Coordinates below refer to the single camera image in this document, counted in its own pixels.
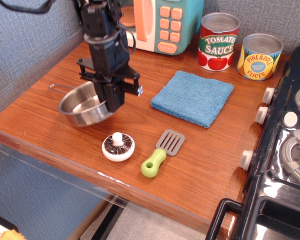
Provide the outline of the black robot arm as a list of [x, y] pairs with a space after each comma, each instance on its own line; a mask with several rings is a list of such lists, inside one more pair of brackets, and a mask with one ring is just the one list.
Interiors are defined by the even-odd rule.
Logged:
[[93, 83], [98, 99], [111, 113], [124, 104], [126, 93], [143, 93], [140, 74], [129, 66], [132, 52], [127, 28], [120, 23], [121, 6], [117, 0], [82, 0], [79, 5], [84, 41], [91, 55], [77, 60], [80, 75]]

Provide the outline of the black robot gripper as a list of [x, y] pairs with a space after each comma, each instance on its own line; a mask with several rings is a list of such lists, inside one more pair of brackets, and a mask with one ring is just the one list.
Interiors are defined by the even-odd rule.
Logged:
[[104, 37], [84, 34], [91, 58], [79, 58], [81, 78], [93, 82], [99, 102], [107, 102], [109, 112], [116, 112], [125, 102], [125, 92], [140, 96], [140, 74], [129, 66], [130, 52], [124, 29]]

